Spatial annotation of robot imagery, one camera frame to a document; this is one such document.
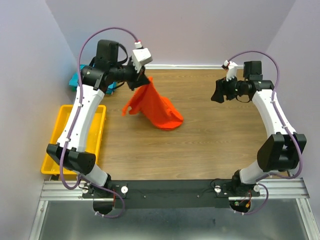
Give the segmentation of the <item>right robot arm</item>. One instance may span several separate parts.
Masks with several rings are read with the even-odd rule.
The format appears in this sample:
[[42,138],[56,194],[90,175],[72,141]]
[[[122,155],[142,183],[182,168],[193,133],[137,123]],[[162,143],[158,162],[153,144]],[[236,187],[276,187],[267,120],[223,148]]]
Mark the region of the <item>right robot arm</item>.
[[238,65],[226,60],[222,64],[226,76],[215,83],[211,100],[224,101],[248,96],[263,121],[267,139],[257,152],[256,160],[248,167],[237,170],[231,179],[214,180],[214,191],[219,197],[243,197],[258,191],[258,182],[269,176],[279,177],[282,172],[301,166],[301,157],[307,139],[291,126],[279,102],[272,81],[264,80],[261,61],[244,63],[243,80],[237,79]]

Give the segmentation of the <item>orange t shirt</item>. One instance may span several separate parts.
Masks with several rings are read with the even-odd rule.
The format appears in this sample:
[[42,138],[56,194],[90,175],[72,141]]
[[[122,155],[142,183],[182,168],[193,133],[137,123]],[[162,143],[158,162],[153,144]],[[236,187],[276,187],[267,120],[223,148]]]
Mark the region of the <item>orange t shirt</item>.
[[156,128],[171,131],[180,127],[184,117],[172,102],[159,94],[149,77],[149,84],[139,87],[131,99],[122,108],[122,115],[136,115],[142,113]]

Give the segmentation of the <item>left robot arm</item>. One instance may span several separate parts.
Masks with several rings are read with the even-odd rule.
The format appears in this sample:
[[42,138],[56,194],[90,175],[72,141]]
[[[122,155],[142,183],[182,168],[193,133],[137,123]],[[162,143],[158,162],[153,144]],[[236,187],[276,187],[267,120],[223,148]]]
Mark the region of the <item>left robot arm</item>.
[[96,110],[112,83],[127,83],[131,90],[150,83],[145,75],[145,65],[153,60],[150,51],[137,40],[132,54],[119,60],[119,49],[123,48],[117,41],[98,41],[95,57],[79,70],[80,81],[67,123],[56,143],[46,148],[60,172],[67,169],[76,173],[79,180],[94,185],[93,191],[101,198],[110,194],[111,176],[97,165],[96,155],[86,151]]

